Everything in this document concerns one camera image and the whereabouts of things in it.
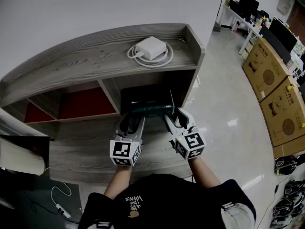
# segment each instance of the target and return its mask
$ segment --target green object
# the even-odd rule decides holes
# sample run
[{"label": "green object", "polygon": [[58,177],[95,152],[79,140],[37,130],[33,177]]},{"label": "green object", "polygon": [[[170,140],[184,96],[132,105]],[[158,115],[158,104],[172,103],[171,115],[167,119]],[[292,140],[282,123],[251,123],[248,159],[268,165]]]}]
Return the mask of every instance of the green object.
[{"label": "green object", "polygon": [[171,115],[174,106],[172,105],[151,105],[147,107],[139,107],[132,110],[134,115],[144,115],[145,117],[163,116],[164,113]]}]

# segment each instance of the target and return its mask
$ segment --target white desk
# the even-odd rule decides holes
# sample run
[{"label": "white desk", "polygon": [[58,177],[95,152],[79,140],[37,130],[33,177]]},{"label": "white desk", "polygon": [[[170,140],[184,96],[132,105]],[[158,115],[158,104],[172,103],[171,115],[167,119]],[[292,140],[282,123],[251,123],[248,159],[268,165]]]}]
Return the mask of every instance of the white desk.
[{"label": "white desk", "polygon": [[247,36],[246,41],[243,43],[242,48],[239,51],[239,54],[242,55],[244,52],[244,49],[246,47],[246,45],[248,44],[248,42],[250,41],[250,39],[252,38],[252,35],[254,34],[255,36],[258,36],[258,33],[260,31],[260,29],[258,29],[257,27],[253,27],[249,22],[247,22],[244,18],[240,17],[237,13],[235,13],[232,9],[230,9],[229,7],[224,5],[224,9],[223,12],[221,14],[220,20],[219,20],[219,24],[221,26],[221,21],[224,17],[225,13],[231,13],[232,14],[232,22],[231,22],[231,30],[235,31],[235,28],[237,26],[237,21],[239,21],[240,23],[244,23],[249,29],[250,32]]}]

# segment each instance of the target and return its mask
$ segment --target red panel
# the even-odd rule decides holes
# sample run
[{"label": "red panel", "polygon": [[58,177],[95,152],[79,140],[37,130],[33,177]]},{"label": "red panel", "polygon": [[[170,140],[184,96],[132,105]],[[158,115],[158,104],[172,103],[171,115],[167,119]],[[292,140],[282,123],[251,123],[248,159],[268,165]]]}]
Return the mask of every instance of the red panel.
[{"label": "red panel", "polygon": [[61,97],[58,119],[71,119],[115,113],[104,91],[98,87]]},{"label": "red panel", "polygon": [[25,114],[24,123],[44,122],[54,120],[51,116],[37,108],[34,104],[29,103]]}]

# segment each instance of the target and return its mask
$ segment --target wooden shelf unit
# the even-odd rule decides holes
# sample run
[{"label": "wooden shelf unit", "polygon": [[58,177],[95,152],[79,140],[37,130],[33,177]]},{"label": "wooden shelf unit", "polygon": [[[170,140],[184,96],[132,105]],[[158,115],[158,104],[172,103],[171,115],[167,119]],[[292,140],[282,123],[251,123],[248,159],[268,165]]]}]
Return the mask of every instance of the wooden shelf unit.
[{"label": "wooden shelf unit", "polygon": [[[128,59],[128,49],[148,36],[173,48],[173,60],[145,68]],[[204,56],[186,24],[151,24],[101,31],[64,42],[18,66],[2,79],[1,107],[27,125],[56,137],[63,121],[120,115],[121,90],[164,84],[183,106]]]},{"label": "wooden shelf unit", "polygon": [[[126,56],[130,47],[150,36],[173,48],[168,65],[145,68]],[[120,117],[121,90],[162,84],[171,89],[175,106],[183,107],[204,55],[187,24],[145,24],[92,33],[39,53],[3,77],[0,107],[55,138],[50,142],[51,179],[106,184],[115,171],[109,141]],[[163,141],[168,131],[162,119],[147,119],[144,132],[143,142],[151,146],[141,154],[135,177],[191,174],[167,146],[168,140]]]}]

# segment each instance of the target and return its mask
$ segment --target black monitor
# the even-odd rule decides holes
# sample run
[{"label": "black monitor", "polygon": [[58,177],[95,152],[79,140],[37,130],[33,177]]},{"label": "black monitor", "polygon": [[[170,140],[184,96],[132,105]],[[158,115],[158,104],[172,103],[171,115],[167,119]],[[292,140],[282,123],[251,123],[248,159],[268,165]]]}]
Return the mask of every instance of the black monitor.
[{"label": "black monitor", "polygon": [[291,59],[291,55],[290,52],[288,52],[288,50],[280,42],[280,40],[278,40],[278,38],[274,36],[273,33],[264,25],[262,26],[259,34],[262,35],[263,38],[265,38],[267,42],[270,43],[277,54],[281,57],[284,64],[288,64]]},{"label": "black monitor", "polygon": [[273,18],[269,30],[290,53],[297,42],[295,36],[276,18]]},{"label": "black monitor", "polygon": [[250,11],[252,15],[256,16],[259,2],[256,0],[239,0],[239,6],[244,11]]}]

